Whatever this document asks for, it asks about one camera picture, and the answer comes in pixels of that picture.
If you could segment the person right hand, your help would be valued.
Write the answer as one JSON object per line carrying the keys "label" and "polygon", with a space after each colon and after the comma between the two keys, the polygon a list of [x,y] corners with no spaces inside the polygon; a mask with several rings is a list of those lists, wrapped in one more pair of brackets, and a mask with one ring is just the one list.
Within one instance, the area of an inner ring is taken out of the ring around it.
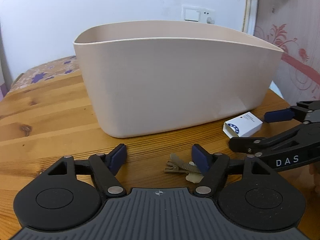
{"label": "person right hand", "polygon": [[315,192],[320,195],[320,162],[310,164],[309,173],[313,176]]}

